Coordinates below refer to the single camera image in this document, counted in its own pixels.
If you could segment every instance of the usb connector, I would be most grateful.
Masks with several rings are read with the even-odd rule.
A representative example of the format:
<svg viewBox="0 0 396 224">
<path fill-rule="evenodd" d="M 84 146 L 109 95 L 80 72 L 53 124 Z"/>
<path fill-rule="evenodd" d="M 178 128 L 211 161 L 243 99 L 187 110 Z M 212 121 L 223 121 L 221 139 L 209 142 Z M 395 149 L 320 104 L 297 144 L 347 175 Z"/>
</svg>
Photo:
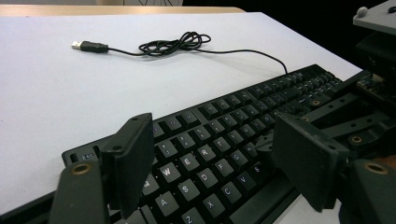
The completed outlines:
<svg viewBox="0 0 396 224">
<path fill-rule="evenodd" d="M 75 41 L 72 44 L 72 49 L 79 49 L 82 51 L 95 53 L 106 53 L 108 52 L 108 45 L 92 43 L 90 41 Z"/>
</svg>

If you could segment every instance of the keyboard key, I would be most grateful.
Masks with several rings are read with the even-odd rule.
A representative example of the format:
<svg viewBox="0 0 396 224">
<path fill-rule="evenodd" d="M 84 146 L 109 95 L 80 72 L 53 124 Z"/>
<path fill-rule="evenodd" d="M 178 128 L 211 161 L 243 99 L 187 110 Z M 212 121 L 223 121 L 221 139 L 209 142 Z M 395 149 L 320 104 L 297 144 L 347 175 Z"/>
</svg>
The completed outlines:
<svg viewBox="0 0 396 224">
<path fill-rule="evenodd" d="M 242 110 L 246 112 L 250 119 L 255 119 L 260 115 L 260 112 L 253 105 L 247 105 Z"/>
<path fill-rule="evenodd" d="M 248 140 L 256 135 L 256 132 L 248 125 L 245 124 L 239 129 L 239 132 L 243 136 L 244 139 Z"/>
<path fill-rule="evenodd" d="M 235 181 L 235 185 L 239 188 L 244 196 L 248 196 L 256 187 L 256 181 L 245 171 L 239 175 Z"/>
<path fill-rule="evenodd" d="M 156 169 L 159 165 L 160 163 L 158 162 L 157 157 L 154 157 L 154 161 L 151 164 L 151 168 Z"/>
<path fill-rule="evenodd" d="M 249 161 L 253 161 L 259 156 L 253 143 L 247 143 L 244 147 L 242 147 L 241 151 Z"/>
<path fill-rule="evenodd" d="M 270 128 L 274 128 L 275 119 L 271 115 L 264 114 L 263 116 L 260 117 L 260 119 L 262 120 L 262 122 L 266 124 L 266 126 Z"/>
<path fill-rule="evenodd" d="M 220 114 L 220 112 L 212 104 L 205 104 L 200 107 L 199 110 L 207 119 L 213 119 Z"/>
<path fill-rule="evenodd" d="M 158 124 L 158 122 L 152 123 L 152 131 L 153 131 L 155 143 L 158 143 L 159 141 L 162 141 L 163 139 L 166 138 L 165 132 L 163 131 L 161 126 Z"/>
<path fill-rule="evenodd" d="M 149 174 L 148 179 L 143 185 L 143 195 L 145 197 L 149 197 L 150 195 L 153 195 L 158 189 L 160 189 L 160 186 L 158 186 L 154 176 L 152 176 L 152 174 Z"/>
<path fill-rule="evenodd" d="M 147 221 L 148 224 L 157 224 L 157 221 L 155 220 L 154 215 L 152 215 L 152 212 L 147 205 L 141 207 L 140 211 L 142 212 L 143 217 L 145 217 L 145 220 Z"/>
<path fill-rule="evenodd" d="M 198 198 L 200 192 L 198 188 L 195 187 L 194 183 L 190 179 L 180 183 L 177 186 L 177 195 L 184 205 L 192 203 Z"/>
<path fill-rule="evenodd" d="M 231 153 L 229 158 L 229 163 L 236 171 L 240 171 L 246 165 L 248 165 L 248 159 L 239 150 Z"/>
<path fill-rule="evenodd" d="M 218 195 L 219 199 L 229 210 L 232 209 L 238 203 L 238 201 L 242 199 L 242 194 L 235 187 L 233 182 L 228 182 L 226 185 L 224 185 L 220 189 Z"/>
<path fill-rule="evenodd" d="M 301 96 L 303 92 L 299 90 L 297 87 L 291 87 L 281 91 L 281 94 L 288 100 L 292 100 L 298 96 Z"/>
<path fill-rule="evenodd" d="M 274 90 L 273 88 L 271 88 L 270 85 L 268 85 L 267 83 L 262 83 L 261 86 L 262 86 L 262 89 L 263 89 L 264 92 L 265 92 L 265 95 L 269 95 L 269 94 L 271 94 L 272 92 L 275 91 L 275 90 Z"/>
<path fill-rule="evenodd" d="M 192 114 L 191 111 L 183 112 L 180 115 L 180 122 L 185 129 L 190 129 L 200 124 L 199 120 Z"/>
<path fill-rule="evenodd" d="M 239 147 L 244 142 L 244 138 L 237 131 L 227 133 L 227 140 L 232 148 Z"/>
<path fill-rule="evenodd" d="M 211 194 L 203 200 L 206 223 L 215 223 L 225 212 L 225 207 L 216 194 Z"/>
<path fill-rule="evenodd" d="M 265 103 L 263 103 L 262 101 L 258 101 L 256 103 L 254 103 L 253 105 L 258 109 L 260 114 L 265 113 L 270 110 L 269 106 L 266 105 Z"/>
<path fill-rule="evenodd" d="M 223 182 L 233 174 L 233 167 L 225 159 L 221 159 L 214 164 L 213 172 Z"/>
<path fill-rule="evenodd" d="M 175 183 L 181 175 L 176 166 L 172 162 L 169 162 L 160 168 L 160 177 L 163 184 L 168 187 L 170 184 Z"/>
<path fill-rule="evenodd" d="M 265 91 L 259 86 L 254 86 L 250 88 L 249 91 L 257 99 L 261 99 L 265 95 Z"/>
<path fill-rule="evenodd" d="M 166 191 L 165 194 L 160 195 L 155 199 L 158 217 L 170 217 L 176 213 L 179 208 L 175 198 L 171 192 Z"/>
<path fill-rule="evenodd" d="M 190 135 L 188 133 L 180 134 L 175 139 L 175 142 L 176 142 L 177 149 L 183 154 L 186 152 L 192 151 L 193 149 L 196 148 L 196 144 L 195 144 L 194 140 L 192 140 L 192 138 L 190 137 Z"/>
<path fill-rule="evenodd" d="M 195 155 L 198 162 L 203 166 L 207 166 L 216 158 L 216 154 L 209 145 L 204 145 L 203 147 L 198 148 Z"/>
<path fill-rule="evenodd" d="M 146 223 L 139 210 L 135 210 L 127 219 L 120 222 L 123 223 Z"/>
<path fill-rule="evenodd" d="M 206 144 L 211 137 L 210 133 L 203 126 L 194 128 L 190 134 L 199 146 Z"/>
<path fill-rule="evenodd" d="M 184 175 L 191 175 L 194 171 L 196 171 L 200 164 L 199 162 L 194 158 L 194 156 L 189 153 L 183 157 L 180 157 L 180 170 Z"/>
<path fill-rule="evenodd" d="M 259 119 L 254 119 L 250 122 L 250 126 L 256 131 L 256 133 L 261 133 L 266 130 L 267 126 L 263 124 Z"/>
<path fill-rule="evenodd" d="M 171 141 L 165 141 L 156 146 L 157 156 L 164 163 L 172 161 L 178 154 Z"/>
<path fill-rule="evenodd" d="M 203 193 L 208 193 L 219 183 L 219 181 L 208 168 L 198 173 L 197 177 L 196 183 L 200 188 L 200 191 Z"/>
<path fill-rule="evenodd" d="M 236 120 L 230 115 L 222 117 L 219 121 L 227 131 L 230 131 L 238 124 L 238 122 L 236 122 Z"/>
<path fill-rule="evenodd" d="M 207 129 L 212 134 L 213 137 L 217 137 L 225 131 L 225 128 L 220 124 L 218 120 L 210 121 L 207 124 Z"/>
<path fill-rule="evenodd" d="M 278 93 L 274 93 L 270 97 L 276 102 L 277 105 L 283 105 L 285 103 L 285 99 Z"/>
<path fill-rule="evenodd" d="M 231 107 L 223 99 L 219 99 L 214 103 L 215 108 L 220 112 L 220 114 L 225 114 L 231 110 Z"/>
<path fill-rule="evenodd" d="M 245 123 L 249 119 L 248 115 L 245 114 L 245 112 L 243 112 L 242 110 L 237 110 L 233 112 L 232 115 L 235 121 L 238 122 L 239 125 Z"/>
<path fill-rule="evenodd" d="M 217 155 L 220 157 L 224 156 L 227 154 L 227 152 L 231 149 L 230 144 L 226 140 L 224 140 L 223 137 L 220 137 L 213 141 L 213 150 Z"/>
<path fill-rule="evenodd" d="M 176 117 L 170 117 L 163 121 L 163 128 L 169 135 L 175 135 L 183 131 L 183 126 Z"/>
<path fill-rule="evenodd" d="M 250 104 L 252 102 L 250 96 L 246 91 L 240 91 L 238 96 L 239 99 L 241 99 L 242 105 Z"/>
<path fill-rule="evenodd" d="M 277 103 L 271 99 L 270 97 L 264 97 L 262 98 L 262 101 L 270 108 L 273 109 L 274 107 L 277 106 Z"/>
<path fill-rule="evenodd" d="M 272 175 L 272 171 L 270 169 L 265 169 L 259 161 L 249 167 L 247 173 L 250 174 L 259 185 L 267 181 Z"/>
<path fill-rule="evenodd" d="M 225 101 L 232 109 L 239 108 L 242 105 L 242 102 L 235 95 L 228 96 Z"/>
<path fill-rule="evenodd" d="M 285 78 L 285 77 L 280 78 L 280 79 L 278 80 L 278 82 L 279 82 L 280 84 L 282 84 L 283 88 L 287 88 L 287 87 L 289 87 L 289 86 L 291 85 L 290 80 L 288 80 L 288 79 Z"/>
<path fill-rule="evenodd" d="M 268 85 L 274 90 L 274 91 L 280 91 L 282 89 L 281 84 L 276 81 L 276 80 L 270 80 L 268 81 Z"/>
<path fill-rule="evenodd" d="M 230 223 L 257 223 L 261 221 L 292 190 L 293 185 L 285 176 L 276 176 L 273 181 L 265 185 L 230 215 Z"/>
<path fill-rule="evenodd" d="M 185 214 L 181 215 L 181 219 L 185 224 L 205 224 L 204 219 L 194 207 Z"/>
</svg>

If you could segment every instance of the table surface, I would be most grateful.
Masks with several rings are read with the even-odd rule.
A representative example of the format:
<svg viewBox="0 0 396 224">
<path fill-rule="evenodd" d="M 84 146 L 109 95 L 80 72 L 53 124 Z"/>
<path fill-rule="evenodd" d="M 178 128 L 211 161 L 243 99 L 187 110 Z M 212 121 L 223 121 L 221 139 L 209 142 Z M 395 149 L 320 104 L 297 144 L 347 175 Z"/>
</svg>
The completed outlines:
<svg viewBox="0 0 396 224">
<path fill-rule="evenodd" d="M 111 7 L 104 7 L 104 6 L 34 6 L 34 5 L 0 5 L 0 16 L 7 16 L 7 17 L 40 17 L 40 16 L 78 16 L 78 15 L 122 15 L 122 14 L 208 14 L 208 13 L 243 13 L 244 10 L 237 8 L 237 7 L 125 7 L 125 6 L 111 6 Z M 312 48 L 313 51 L 317 51 L 318 55 L 321 55 L 324 51 L 319 46 L 316 46 L 313 43 L 306 42 L 307 47 L 310 49 Z M 329 52 L 325 52 L 325 58 L 334 59 L 334 56 L 331 55 Z M 306 56 L 306 58 L 314 58 L 313 60 L 316 61 L 315 56 Z M 299 68 L 300 61 L 299 60 L 289 60 L 289 63 L 294 63 L 294 68 Z M 326 63 L 326 60 L 318 59 L 318 61 L 325 66 L 331 66 L 336 70 L 337 65 L 330 65 L 330 63 Z M 336 59 L 337 62 L 334 64 L 338 64 L 341 67 L 344 66 L 347 68 L 343 75 L 345 77 L 350 77 L 353 72 L 358 71 L 359 69 L 354 67 L 353 65 L 345 62 L 341 62 L 342 60 Z M 231 73 L 230 77 L 238 77 L 235 74 Z M 279 221 L 280 223 L 317 223 L 320 221 L 321 223 L 334 223 L 337 220 L 337 211 L 329 210 L 325 212 L 325 215 L 319 215 L 310 209 L 307 202 L 304 198 L 300 198 L 300 200 L 296 201 L 295 204 L 297 206 L 291 206 L 290 210 L 287 214 L 284 214 L 283 219 L 281 218 Z"/>
<path fill-rule="evenodd" d="M 131 7 L 131 6 L 47 6 L 0 5 L 0 16 L 81 16 L 121 14 L 202 14 L 245 12 L 238 7 Z"/>
</svg>

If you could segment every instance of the black keyboard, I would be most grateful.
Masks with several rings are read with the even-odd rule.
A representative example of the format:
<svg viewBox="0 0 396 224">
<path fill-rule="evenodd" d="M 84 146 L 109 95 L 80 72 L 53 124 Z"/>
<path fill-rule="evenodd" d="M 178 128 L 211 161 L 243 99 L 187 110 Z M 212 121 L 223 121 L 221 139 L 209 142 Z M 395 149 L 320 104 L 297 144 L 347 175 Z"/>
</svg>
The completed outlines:
<svg viewBox="0 0 396 224">
<path fill-rule="evenodd" d="M 154 120 L 151 174 L 126 221 L 272 223 L 299 193 L 280 171 L 266 168 L 256 139 L 271 138 L 277 113 L 302 116 L 340 82 L 314 64 Z M 98 152 L 110 137 L 71 150 Z M 95 157 L 67 152 L 66 165 Z M 110 215 L 125 223 L 119 211 Z"/>
</svg>

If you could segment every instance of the cable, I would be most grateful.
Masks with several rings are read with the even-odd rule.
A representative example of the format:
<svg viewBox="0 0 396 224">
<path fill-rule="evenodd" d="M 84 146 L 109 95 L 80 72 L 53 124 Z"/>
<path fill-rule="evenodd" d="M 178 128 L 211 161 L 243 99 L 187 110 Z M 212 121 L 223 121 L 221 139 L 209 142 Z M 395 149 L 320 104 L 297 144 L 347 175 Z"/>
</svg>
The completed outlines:
<svg viewBox="0 0 396 224">
<path fill-rule="evenodd" d="M 211 37 L 209 35 L 199 35 L 196 32 L 187 32 L 184 35 L 181 36 L 180 39 L 176 40 L 155 40 L 148 42 L 146 44 L 142 44 L 139 46 L 139 49 L 142 51 L 142 53 L 132 53 L 120 49 L 113 49 L 109 48 L 108 45 L 100 44 L 100 43 L 92 43 L 89 41 L 81 41 L 81 42 L 73 42 L 72 48 L 73 49 L 80 49 L 82 51 L 89 51 L 89 52 L 95 52 L 95 53 L 106 53 L 109 52 L 110 50 L 119 52 L 119 53 L 124 53 L 128 54 L 131 56 L 151 56 L 151 57 L 164 57 L 167 55 L 170 55 L 178 50 L 186 50 L 186 51 L 199 51 L 203 53 L 211 53 L 211 54 L 228 54 L 228 53 L 238 53 L 238 52 L 251 52 L 251 53 L 257 53 L 260 55 L 263 55 L 265 57 L 268 57 L 272 60 L 277 61 L 283 66 L 283 69 L 285 70 L 285 74 L 288 73 L 288 69 L 286 68 L 286 65 L 282 63 L 279 59 L 263 53 L 261 51 L 257 51 L 254 49 L 235 49 L 235 50 L 226 50 L 226 51 L 213 51 L 213 50 L 204 50 L 200 49 L 202 44 L 208 43 L 211 41 Z"/>
</svg>

